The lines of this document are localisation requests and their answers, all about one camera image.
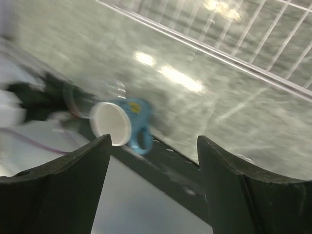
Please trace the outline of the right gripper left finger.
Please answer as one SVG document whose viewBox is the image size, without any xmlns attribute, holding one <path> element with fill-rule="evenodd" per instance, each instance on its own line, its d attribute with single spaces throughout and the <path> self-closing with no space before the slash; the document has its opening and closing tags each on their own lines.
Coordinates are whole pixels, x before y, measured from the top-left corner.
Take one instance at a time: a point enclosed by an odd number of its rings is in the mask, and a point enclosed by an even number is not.
<svg viewBox="0 0 312 234">
<path fill-rule="evenodd" d="M 89 234 L 112 141 L 103 135 L 45 164 L 0 179 L 3 234 Z"/>
</svg>

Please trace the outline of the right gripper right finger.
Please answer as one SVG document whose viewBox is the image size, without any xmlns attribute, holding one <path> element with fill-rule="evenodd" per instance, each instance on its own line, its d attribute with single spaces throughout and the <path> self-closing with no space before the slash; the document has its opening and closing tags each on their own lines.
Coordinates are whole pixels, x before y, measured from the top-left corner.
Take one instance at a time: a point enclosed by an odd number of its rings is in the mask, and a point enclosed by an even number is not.
<svg viewBox="0 0 312 234">
<path fill-rule="evenodd" d="M 215 234 L 309 234 L 312 183 L 279 175 L 197 139 L 210 225 Z"/>
</svg>

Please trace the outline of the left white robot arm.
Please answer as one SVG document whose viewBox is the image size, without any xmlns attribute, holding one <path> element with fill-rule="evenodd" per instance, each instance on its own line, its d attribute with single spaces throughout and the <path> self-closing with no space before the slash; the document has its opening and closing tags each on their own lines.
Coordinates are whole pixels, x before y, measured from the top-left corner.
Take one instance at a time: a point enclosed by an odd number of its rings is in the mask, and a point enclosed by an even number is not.
<svg viewBox="0 0 312 234">
<path fill-rule="evenodd" d="M 64 98 L 70 83 L 0 41 L 0 174 L 12 176 L 90 142 Z"/>
</svg>

